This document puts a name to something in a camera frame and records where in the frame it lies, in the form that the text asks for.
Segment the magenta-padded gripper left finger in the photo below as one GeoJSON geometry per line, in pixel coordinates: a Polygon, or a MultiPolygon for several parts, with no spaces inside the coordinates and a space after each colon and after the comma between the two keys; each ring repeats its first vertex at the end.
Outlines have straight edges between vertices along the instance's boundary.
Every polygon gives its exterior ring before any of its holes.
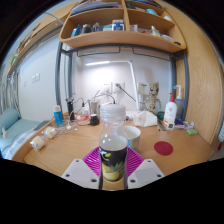
{"type": "Polygon", "coordinates": [[[101,189],[103,176],[99,148],[90,151],[83,159],[74,159],[62,178],[84,188],[101,189]]]}

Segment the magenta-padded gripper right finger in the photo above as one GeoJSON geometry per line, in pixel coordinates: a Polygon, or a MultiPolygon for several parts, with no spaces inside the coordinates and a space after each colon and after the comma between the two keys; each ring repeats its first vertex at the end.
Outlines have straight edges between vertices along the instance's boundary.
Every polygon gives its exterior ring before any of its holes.
{"type": "Polygon", "coordinates": [[[152,159],[144,159],[135,150],[127,148],[124,188],[135,189],[164,177],[152,159]]]}

